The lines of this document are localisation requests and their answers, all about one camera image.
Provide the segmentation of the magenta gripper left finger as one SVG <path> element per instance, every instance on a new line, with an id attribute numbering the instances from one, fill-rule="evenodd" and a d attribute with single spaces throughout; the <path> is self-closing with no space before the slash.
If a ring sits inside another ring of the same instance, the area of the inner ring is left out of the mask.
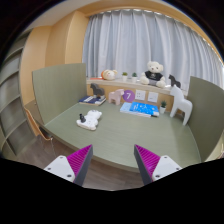
<path id="1" fill-rule="evenodd" d="M 65 180 L 82 186 L 93 156 L 93 146 L 89 145 L 69 156 L 59 155 L 44 170 Z"/>

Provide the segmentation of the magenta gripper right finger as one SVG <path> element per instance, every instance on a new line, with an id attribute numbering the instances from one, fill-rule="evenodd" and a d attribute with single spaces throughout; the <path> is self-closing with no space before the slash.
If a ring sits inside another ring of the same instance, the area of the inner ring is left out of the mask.
<path id="1" fill-rule="evenodd" d="M 137 144 L 134 145 L 134 156 L 144 185 L 181 170 L 168 155 L 158 156 Z"/>

